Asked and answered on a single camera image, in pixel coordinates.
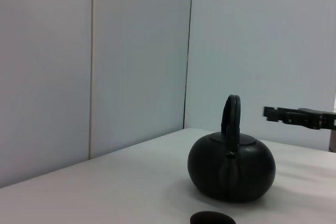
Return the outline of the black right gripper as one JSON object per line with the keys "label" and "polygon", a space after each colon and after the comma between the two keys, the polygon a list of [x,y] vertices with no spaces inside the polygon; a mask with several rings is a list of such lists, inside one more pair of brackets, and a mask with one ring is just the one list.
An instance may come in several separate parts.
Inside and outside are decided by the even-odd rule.
{"label": "black right gripper", "polygon": [[277,108],[265,106],[263,117],[270,122],[282,121],[284,124],[303,126],[309,129],[335,130],[335,113],[299,108],[299,112],[283,112]]}

